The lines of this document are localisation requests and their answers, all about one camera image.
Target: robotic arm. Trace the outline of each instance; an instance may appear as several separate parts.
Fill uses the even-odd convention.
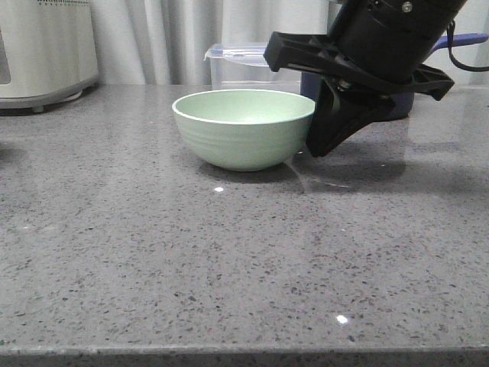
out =
[[[272,34],[264,57],[273,71],[322,77],[306,142],[314,157],[389,115],[392,95],[443,98],[453,80],[422,61],[466,1],[348,0],[328,35]]]

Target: bowl rim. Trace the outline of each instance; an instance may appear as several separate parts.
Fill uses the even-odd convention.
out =
[[[181,112],[176,107],[176,105],[180,101],[182,101],[184,99],[187,99],[187,98],[190,98],[190,97],[194,97],[194,96],[198,96],[198,95],[202,95],[202,94],[229,93],[229,92],[238,92],[238,93],[241,93],[241,92],[259,92],[259,93],[272,93],[272,94],[286,94],[286,95],[289,95],[289,96],[293,96],[294,98],[304,99],[304,100],[306,100],[308,102],[311,102],[312,111],[307,112],[307,113],[304,113],[302,115],[294,116],[291,119],[284,119],[284,120],[279,120],[279,121],[270,121],[270,122],[265,122],[265,123],[263,123],[263,122],[253,123],[252,122],[252,123],[246,123],[246,124],[244,124],[243,122],[238,122],[238,121],[233,122],[233,121],[222,121],[222,120],[213,120],[213,119],[203,119],[201,117],[196,117],[196,116],[188,115],[188,114],[186,114],[184,112]],[[284,92],[282,90],[237,88],[237,89],[213,89],[213,90],[206,90],[204,92],[191,93],[191,94],[188,94],[186,96],[183,96],[183,97],[180,97],[179,99],[177,99],[175,102],[172,103],[171,108],[172,108],[173,112],[175,112],[177,115],[181,115],[183,117],[186,117],[186,118],[192,119],[192,120],[196,120],[196,121],[210,122],[210,123],[213,123],[213,124],[222,124],[222,125],[258,126],[258,125],[280,124],[280,123],[284,123],[284,122],[291,122],[291,121],[295,121],[295,120],[304,119],[305,117],[311,116],[315,112],[315,110],[316,110],[316,102],[313,101],[312,99],[310,99],[309,97],[301,96],[300,94],[296,94],[296,93]]]

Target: gray countertop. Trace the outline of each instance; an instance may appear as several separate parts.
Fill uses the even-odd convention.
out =
[[[1,112],[0,365],[489,361],[489,88],[256,173],[182,143],[204,89]]]

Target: white appliance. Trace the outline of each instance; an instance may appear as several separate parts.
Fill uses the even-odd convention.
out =
[[[0,0],[0,109],[40,112],[98,77],[89,0]]]

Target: ceramic bowl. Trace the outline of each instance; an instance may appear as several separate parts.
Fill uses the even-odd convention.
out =
[[[274,90],[222,89],[184,96],[172,107],[198,157],[231,171],[259,171],[301,149],[315,103]]]

